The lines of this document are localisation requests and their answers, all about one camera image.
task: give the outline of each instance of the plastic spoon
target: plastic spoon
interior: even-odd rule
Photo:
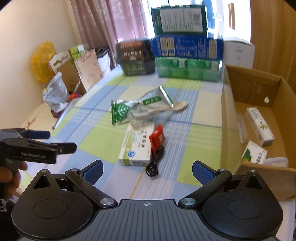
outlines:
[[[161,111],[167,111],[167,110],[172,110],[172,111],[179,111],[184,109],[187,106],[187,102],[186,101],[178,101],[176,102],[172,108],[170,107],[164,107],[164,108],[156,108],[156,109],[149,109],[148,113],[152,113],[152,112],[161,112]]]

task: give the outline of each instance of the checkered tablecloth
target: checkered tablecloth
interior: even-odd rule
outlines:
[[[174,102],[188,102],[180,113],[164,112],[155,126],[164,127],[165,154],[159,175],[148,177],[144,167],[118,162],[127,124],[113,126],[111,100],[137,99],[163,85]],[[53,131],[50,142],[75,142],[77,151],[58,156],[55,165],[28,163],[22,174],[27,185],[40,169],[64,173],[101,159],[104,173],[95,186],[117,201],[121,199],[169,199],[178,201],[201,186],[192,175],[192,163],[201,160],[220,167],[222,83],[159,78],[157,74],[126,77],[115,68],[99,81]]]

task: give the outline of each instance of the charging cable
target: charging cable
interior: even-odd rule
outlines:
[[[162,159],[165,149],[160,146],[156,151],[156,154],[152,156],[152,161],[146,167],[146,173],[149,177],[155,177],[158,175],[157,163]]]

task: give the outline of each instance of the person's hand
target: person's hand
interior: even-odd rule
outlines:
[[[23,161],[20,167],[20,170],[25,171],[27,170],[27,168],[28,168],[28,165]],[[7,188],[7,196],[12,197],[16,189],[20,185],[20,172],[17,171],[13,175],[9,169],[5,167],[0,167],[0,183],[8,183],[8,182],[11,182],[11,183],[8,185],[8,188]]]

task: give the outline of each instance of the small white box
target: small white box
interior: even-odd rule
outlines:
[[[272,143],[274,136],[257,108],[247,108],[246,117],[249,120],[261,146]]]
[[[225,65],[253,68],[255,46],[237,37],[223,37],[222,80]]]
[[[149,136],[154,131],[154,122],[145,123],[139,130],[128,125],[118,160],[121,165],[147,166],[151,159]]]
[[[244,154],[242,155],[242,160],[247,162],[253,162],[257,164],[263,164],[266,158],[267,151],[262,147],[258,146],[256,143],[249,141]]]

